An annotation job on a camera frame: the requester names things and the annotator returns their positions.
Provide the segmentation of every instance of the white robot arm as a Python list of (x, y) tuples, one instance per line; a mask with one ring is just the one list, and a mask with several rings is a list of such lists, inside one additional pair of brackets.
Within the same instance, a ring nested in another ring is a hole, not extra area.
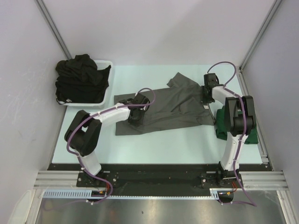
[(83, 127), (87, 127), (86, 131), (83, 131), (81, 127), (76, 131), (70, 142), (71, 148), (78, 154), (83, 166), (92, 175), (97, 175), (101, 171), (101, 165), (94, 151), (98, 143), (101, 128), (123, 120), (128, 120), (131, 125), (135, 126), (142, 124), (144, 113), (148, 109), (148, 106), (140, 107), (133, 105), (145, 105), (148, 102), (149, 99), (137, 93), (134, 99), (123, 100), (111, 108), (92, 114), (81, 110), (76, 114), (64, 139), (68, 141), (70, 135), (79, 124), (88, 117), (92, 117), (83, 125)]
[[(244, 131), (244, 119), (243, 114), (241, 113), (241, 102), (239, 100), (240, 96), (233, 94), (232, 91), (219, 84), (219, 80), (215, 73), (205, 74), (204, 81), (205, 85), (202, 87), (203, 103), (209, 104), (217, 100), (225, 106), (224, 123), (228, 132), (228, 140), (224, 155), (219, 162), (219, 172), (221, 175), (220, 179), (234, 179), (234, 169), (236, 169), (238, 173), (239, 159), (241, 154), (240, 152), (244, 142), (251, 130), (256, 127), (253, 98), (251, 96), (242, 97), (245, 110), (244, 113), (246, 117), (246, 132), (242, 137)], [(241, 137), (242, 140), (240, 142), (240, 150), (238, 151), (239, 139), (241, 139)]]

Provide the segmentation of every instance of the table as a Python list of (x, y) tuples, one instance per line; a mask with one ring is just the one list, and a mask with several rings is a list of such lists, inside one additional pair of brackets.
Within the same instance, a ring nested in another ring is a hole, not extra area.
[[(168, 81), (177, 72), (203, 85), (203, 75), (210, 65), (151, 65), (114, 66), (110, 83), (111, 96), (106, 106), (114, 105), (113, 96), (137, 92), (143, 87), (152, 89), (167, 88)], [(218, 65), (212, 69), (225, 83), (233, 74), (230, 65)], [(237, 77), (228, 88), (241, 94)], [(216, 115), (222, 108), (219, 102), (212, 103)], [(98, 111), (96, 108), (67, 107), (60, 134), (57, 140), (52, 163), (78, 163), (76, 156), (66, 151), (64, 134), (79, 110)], [(226, 141), (216, 138), (215, 127), (197, 126), (160, 131), (143, 135), (115, 136), (115, 125), (101, 129), (95, 149), (100, 163), (111, 164), (209, 164), (218, 163), (224, 153)], [(258, 145), (244, 145), (241, 164), (261, 164)]]

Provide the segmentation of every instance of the gray t-shirt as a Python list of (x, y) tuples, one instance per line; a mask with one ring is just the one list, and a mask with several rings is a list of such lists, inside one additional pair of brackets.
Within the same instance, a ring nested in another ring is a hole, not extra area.
[[(156, 101), (146, 111), (143, 124), (133, 126), (128, 121), (116, 123), (115, 135), (135, 135), (163, 130), (214, 125), (208, 109), (202, 104), (201, 86), (193, 80), (177, 73), (167, 84), (169, 88), (154, 90)], [(151, 91), (145, 91), (150, 101)], [(114, 96), (114, 103), (134, 98), (135, 93)]]

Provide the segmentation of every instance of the gray wall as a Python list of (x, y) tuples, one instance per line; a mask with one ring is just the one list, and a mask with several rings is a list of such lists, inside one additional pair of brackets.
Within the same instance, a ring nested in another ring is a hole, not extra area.
[(55, 64), (64, 60), (33, 0), (0, 1), (0, 223), (50, 159), (64, 108)]
[(240, 64), (274, 0), (44, 0), (72, 56)]
[(285, 0), (244, 76), (276, 170), (299, 208), (299, 1)]

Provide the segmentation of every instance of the shirt sleeve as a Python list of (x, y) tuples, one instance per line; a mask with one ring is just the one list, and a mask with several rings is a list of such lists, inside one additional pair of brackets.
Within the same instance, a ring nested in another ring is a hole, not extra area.
[(175, 77), (173, 77), (169, 82), (169, 87), (187, 87), (190, 85), (198, 84), (197, 82), (194, 82), (193, 80), (187, 78), (186, 76), (182, 75), (181, 73), (177, 73)]

